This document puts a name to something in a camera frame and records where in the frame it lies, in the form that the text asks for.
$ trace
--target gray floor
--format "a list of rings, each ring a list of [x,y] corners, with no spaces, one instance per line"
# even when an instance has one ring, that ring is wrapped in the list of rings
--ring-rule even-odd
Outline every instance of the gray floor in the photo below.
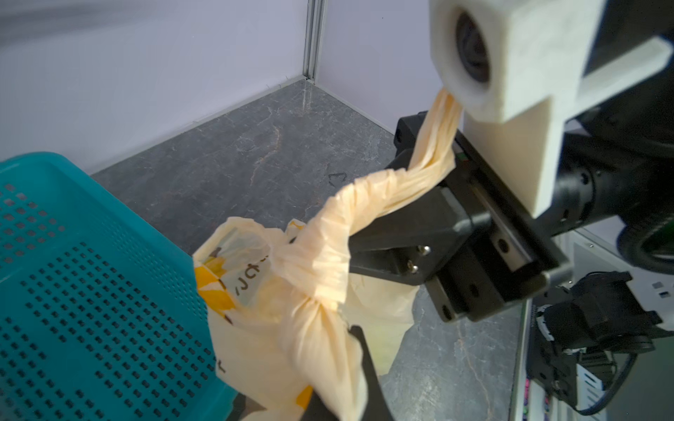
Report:
[[[194,252],[229,216],[307,221],[345,183],[383,168],[392,135],[297,82],[94,175],[157,230]],[[442,323],[424,288],[391,372],[397,420],[506,420],[520,309]]]

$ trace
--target teal basket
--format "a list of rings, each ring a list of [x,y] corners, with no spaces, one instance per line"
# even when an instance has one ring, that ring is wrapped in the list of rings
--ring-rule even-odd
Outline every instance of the teal basket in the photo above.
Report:
[[[193,264],[63,156],[0,163],[0,420],[225,420]]]

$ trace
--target black hose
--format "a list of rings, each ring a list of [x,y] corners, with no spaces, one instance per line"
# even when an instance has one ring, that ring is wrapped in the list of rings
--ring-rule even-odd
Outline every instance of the black hose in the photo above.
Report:
[[[668,197],[651,209],[644,210],[638,221],[631,220],[625,221],[627,226],[618,236],[620,254],[634,266],[674,275],[674,260],[656,257],[644,249],[646,241],[674,221],[674,199]]]
[[[583,416],[589,416],[595,415],[597,412],[607,407],[607,405],[611,402],[611,399],[613,399],[615,394],[620,390],[620,387],[625,382],[627,376],[630,374],[630,371],[636,362],[636,357],[637,354],[630,354],[630,356],[627,357],[627,361],[625,361],[625,364],[623,364],[623,366],[620,368],[620,371],[618,372],[617,376],[615,376],[615,380],[611,386],[604,392],[604,396],[602,396],[597,402],[594,403],[594,405],[590,406],[589,408],[580,411],[576,410],[576,412]]]

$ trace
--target marble surface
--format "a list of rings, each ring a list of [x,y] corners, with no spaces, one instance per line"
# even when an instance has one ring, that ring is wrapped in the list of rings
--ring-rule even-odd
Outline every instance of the marble surface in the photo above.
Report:
[[[94,175],[157,230],[194,252],[229,216],[284,228],[345,183],[383,168],[392,135],[300,81]],[[506,420],[520,309],[442,323],[426,289],[381,386],[397,420]]]

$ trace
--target screw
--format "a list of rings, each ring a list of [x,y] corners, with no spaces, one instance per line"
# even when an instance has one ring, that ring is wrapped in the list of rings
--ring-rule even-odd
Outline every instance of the screw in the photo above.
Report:
[[[411,260],[408,260],[407,261],[407,269],[409,269],[410,273],[416,273],[416,272],[419,271],[419,266],[412,263]]]
[[[417,246],[417,251],[419,252],[420,255],[425,256],[430,254],[431,252],[431,247],[428,246]]]

